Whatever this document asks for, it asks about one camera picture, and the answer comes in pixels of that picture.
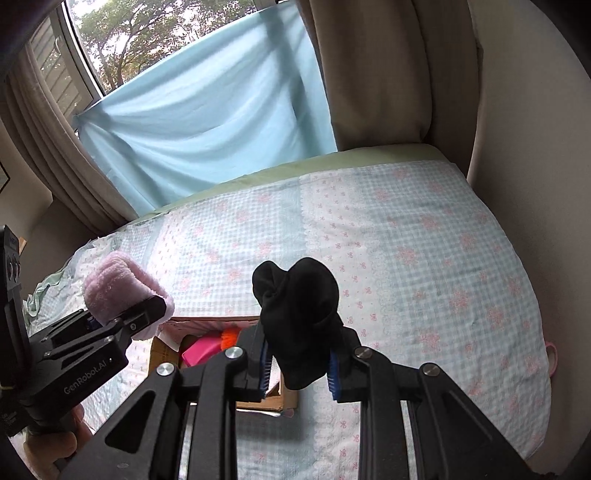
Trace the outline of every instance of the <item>orange brush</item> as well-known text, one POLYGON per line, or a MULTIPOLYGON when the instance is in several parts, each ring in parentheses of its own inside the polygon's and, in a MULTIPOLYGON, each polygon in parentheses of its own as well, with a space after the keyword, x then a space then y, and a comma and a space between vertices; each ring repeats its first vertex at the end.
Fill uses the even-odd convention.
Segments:
POLYGON ((226 348, 230 348, 231 346, 236 345, 238 341, 238 334, 240 333, 240 328, 238 327, 230 327, 222 332, 222 350, 226 348))

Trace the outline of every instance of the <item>human hand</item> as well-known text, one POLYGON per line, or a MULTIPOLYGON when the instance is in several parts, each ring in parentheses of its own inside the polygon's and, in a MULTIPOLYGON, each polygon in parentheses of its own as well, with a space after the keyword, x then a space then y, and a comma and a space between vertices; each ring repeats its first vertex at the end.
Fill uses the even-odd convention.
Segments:
POLYGON ((25 455, 31 469, 41 480, 56 480, 60 472, 53 462, 60 458, 68 458, 92 438, 92 432, 83 421, 84 407, 75 406, 72 409, 72 415, 76 422, 74 433, 49 433, 36 436, 27 433, 27 440, 23 446, 25 455))

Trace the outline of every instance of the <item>tree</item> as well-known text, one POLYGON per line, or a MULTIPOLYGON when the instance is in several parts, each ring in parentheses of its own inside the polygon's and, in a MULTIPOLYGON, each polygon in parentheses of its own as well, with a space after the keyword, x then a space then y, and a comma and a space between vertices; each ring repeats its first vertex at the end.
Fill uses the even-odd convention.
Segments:
POLYGON ((107 0, 79 17, 70 1, 82 42, 105 90, 211 31, 255 11, 252 0, 107 0))

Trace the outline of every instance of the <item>bed sheet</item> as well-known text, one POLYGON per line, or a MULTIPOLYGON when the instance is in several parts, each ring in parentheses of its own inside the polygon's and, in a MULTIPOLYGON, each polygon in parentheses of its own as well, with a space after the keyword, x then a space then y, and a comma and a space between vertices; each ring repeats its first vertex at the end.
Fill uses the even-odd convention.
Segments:
MULTIPOLYGON (((364 344, 393 362, 440 364, 523 457, 543 441, 550 383, 537 301, 495 218, 447 161, 307 173, 129 225, 76 253, 33 328, 83 307, 85 276, 114 249, 162 282, 179 316, 258 314, 258 264, 317 258, 364 344)), ((95 427, 145 375, 148 345, 133 348, 135 365, 85 402, 95 427)), ((326 380, 301 392, 291 419, 240 414, 237 435, 240 478, 357 478, 359 406, 332 402, 326 380)))

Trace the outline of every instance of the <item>window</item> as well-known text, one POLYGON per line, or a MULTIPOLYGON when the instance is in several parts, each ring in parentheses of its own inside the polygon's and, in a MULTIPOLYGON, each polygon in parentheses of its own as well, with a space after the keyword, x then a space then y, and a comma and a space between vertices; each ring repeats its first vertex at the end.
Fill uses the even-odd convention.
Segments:
POLYGON ((71 119, 198 38, 276 0, 66 0, 31 39, 71 119))

